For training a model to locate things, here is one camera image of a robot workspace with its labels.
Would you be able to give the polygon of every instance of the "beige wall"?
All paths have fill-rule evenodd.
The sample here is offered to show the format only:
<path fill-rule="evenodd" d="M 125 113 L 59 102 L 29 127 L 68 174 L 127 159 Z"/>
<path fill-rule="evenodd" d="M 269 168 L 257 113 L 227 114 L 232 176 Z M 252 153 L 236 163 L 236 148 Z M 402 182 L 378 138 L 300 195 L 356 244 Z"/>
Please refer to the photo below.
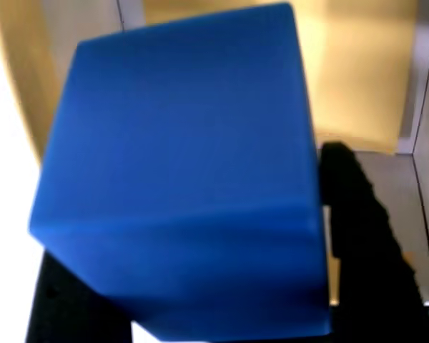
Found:
<path fill-rule="evenodd" d="M 144 0 L 147 24 L 272 0 Z M 291 0 L 320 141 L 393 152 L 405 105 L 416 0 Z"/>

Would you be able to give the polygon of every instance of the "blue cube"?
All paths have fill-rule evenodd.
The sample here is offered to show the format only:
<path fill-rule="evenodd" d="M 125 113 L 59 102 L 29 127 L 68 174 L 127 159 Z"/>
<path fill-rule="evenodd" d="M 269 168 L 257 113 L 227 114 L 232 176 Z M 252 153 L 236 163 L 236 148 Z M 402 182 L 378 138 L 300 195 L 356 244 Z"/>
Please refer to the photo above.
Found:
<path fill-rule="evenodd" d="M 289 5 L 78 46 L 30 231 L 157 338 L 327 334 L 321 211 Z"/>

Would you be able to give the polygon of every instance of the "blue block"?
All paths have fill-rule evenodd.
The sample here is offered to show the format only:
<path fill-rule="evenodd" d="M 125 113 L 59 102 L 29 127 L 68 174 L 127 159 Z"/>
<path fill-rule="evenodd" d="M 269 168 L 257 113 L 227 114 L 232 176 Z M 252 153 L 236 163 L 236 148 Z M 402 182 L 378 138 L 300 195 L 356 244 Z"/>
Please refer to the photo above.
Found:
<path fill-rule="evenodd" d="M 287 4 L 82 42 L 30 231 L 159 339 L 327 334 L 309 112 Z"/>

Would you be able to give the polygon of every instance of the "yellow wall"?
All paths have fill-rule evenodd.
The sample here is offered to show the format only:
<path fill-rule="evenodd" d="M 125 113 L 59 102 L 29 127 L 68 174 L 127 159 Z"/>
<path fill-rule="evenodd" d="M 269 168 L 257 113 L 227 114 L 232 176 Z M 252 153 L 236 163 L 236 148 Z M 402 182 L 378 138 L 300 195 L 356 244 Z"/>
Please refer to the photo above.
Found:
<path fill-rule="evenodd" d="M 39 0 L 0 0 L 0 45 L 38 156 L 60 93 Z"/>
<path fill-rule="evenodd" d="M 272 0 L 144 0 L 147 24 Z M 319 141 L 393 152 L 411 62 L 416 0 L 291 0 Z"/>

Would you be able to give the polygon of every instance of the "gray surface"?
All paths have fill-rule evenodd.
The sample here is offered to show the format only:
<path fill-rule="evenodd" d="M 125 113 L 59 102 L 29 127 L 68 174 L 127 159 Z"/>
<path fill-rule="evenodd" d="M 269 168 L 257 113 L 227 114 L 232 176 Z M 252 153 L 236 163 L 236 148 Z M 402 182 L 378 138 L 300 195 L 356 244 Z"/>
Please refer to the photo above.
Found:
<path fill-rule="evenodd" d="M 389 211 L 391 227 L 416 272 L 423 301 L 429 301 L 428 241 L 412 157 L 368 152 L 358 152 L 357 157 Z"/>

